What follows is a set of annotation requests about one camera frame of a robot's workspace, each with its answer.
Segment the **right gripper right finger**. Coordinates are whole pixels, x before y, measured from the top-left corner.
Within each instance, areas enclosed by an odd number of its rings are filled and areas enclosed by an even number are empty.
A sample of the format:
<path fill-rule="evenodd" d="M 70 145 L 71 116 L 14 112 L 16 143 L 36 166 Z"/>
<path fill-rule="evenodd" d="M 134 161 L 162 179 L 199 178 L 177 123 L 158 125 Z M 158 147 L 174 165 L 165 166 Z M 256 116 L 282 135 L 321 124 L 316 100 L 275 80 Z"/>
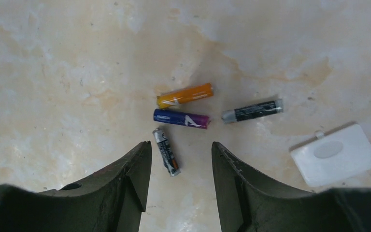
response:
<path fill-rule="evenodd" d="M 319 193 L 279 182 L 212 144 L 217 208 L 224 232 L 371 232 L 371 188 Z"/>

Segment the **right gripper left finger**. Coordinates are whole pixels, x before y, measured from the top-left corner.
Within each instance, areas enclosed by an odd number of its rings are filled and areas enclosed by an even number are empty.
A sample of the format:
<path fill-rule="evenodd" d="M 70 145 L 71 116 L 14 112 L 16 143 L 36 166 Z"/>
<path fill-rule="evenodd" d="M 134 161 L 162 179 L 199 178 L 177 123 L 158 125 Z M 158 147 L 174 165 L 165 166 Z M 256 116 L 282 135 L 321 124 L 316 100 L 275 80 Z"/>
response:
<path fill-rule="evenodd" d="M 146 211 L 152 147 L 127 154 L 63 188 L 0 185 L 0 232 L 136 232 Z"/>

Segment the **black orange AAA battery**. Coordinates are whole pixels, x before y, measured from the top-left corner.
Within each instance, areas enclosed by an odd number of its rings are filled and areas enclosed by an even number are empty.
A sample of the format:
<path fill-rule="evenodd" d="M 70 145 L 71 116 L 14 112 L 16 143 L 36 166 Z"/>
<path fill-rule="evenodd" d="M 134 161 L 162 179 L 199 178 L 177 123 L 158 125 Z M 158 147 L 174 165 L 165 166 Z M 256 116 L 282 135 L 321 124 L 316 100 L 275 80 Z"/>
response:
<path fill-rule="evenodd" d="M 153 131 L 153 136 L 161 153 L 163 165 L 166 167 L 170 176 L 177 176 L 181 172 L 181 170 L 174 157 L 173 151 L 171 149 L 171 144 L 164 130 L 161 127 L 156 128 Z"/>

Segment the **white battery cover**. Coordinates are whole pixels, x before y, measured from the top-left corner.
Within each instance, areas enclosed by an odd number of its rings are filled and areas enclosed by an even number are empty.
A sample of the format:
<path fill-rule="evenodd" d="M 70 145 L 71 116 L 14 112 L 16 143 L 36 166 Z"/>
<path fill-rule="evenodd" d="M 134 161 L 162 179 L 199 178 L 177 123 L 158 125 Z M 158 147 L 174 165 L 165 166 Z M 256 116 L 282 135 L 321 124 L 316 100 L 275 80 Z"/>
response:
<path fill-rule="evenodd" d="M 318 131 L 315 137 L 290 152 L 308 186 L 330 185 L 371 169 L 371 144 L 359 124 Z"/>

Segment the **black silver AAA battery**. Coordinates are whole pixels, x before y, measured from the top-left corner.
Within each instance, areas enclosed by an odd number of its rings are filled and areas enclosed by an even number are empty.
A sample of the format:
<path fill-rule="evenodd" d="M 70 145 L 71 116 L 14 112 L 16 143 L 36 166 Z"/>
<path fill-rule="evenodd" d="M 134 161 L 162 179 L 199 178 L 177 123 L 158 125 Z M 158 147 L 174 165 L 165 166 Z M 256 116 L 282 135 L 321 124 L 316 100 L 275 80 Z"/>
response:
<path fill-rule="evenodd" d="M 249 106 L 224 111 L 221 119 L 225 124 L 247 121 L 283 112 L 283 100 L 261 102 Z"/>

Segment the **blue purple AAA battery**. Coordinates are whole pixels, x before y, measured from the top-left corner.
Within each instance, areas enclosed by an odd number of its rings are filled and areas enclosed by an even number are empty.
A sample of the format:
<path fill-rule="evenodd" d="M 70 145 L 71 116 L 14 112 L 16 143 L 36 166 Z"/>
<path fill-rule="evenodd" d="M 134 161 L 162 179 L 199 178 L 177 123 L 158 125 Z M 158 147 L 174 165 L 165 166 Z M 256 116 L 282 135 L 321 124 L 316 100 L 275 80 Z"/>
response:
<path fill-rule="evenodd" d="M 210 118 L 205 115 L 162 109 L 156 109 L 154 111 L 153 120 L 160 123 L 193 127 L 204 130 L 208 128 L 210 123 Z"/>

